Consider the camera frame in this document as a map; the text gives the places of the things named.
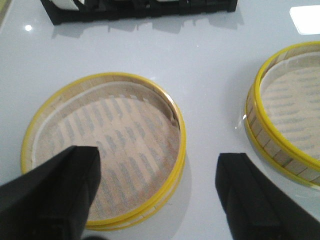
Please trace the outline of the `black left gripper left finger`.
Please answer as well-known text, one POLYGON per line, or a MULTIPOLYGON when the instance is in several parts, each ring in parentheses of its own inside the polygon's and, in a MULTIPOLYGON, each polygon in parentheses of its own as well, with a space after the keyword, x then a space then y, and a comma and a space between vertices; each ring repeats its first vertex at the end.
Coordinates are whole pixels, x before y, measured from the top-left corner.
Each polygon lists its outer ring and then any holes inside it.
POLYGON ((2 240, 79 240, 101 181, 97 147, 71 146, 0 187, 2 240))

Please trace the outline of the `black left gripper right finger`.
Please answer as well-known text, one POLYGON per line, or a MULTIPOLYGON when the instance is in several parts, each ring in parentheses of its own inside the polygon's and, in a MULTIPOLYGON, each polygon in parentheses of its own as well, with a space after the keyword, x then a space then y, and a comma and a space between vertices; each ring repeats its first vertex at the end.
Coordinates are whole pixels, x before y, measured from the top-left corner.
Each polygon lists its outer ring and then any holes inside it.
POLYGON ((318 240, 320 223, 245 153, 220 153, 215 188, 235 240, 318 240))

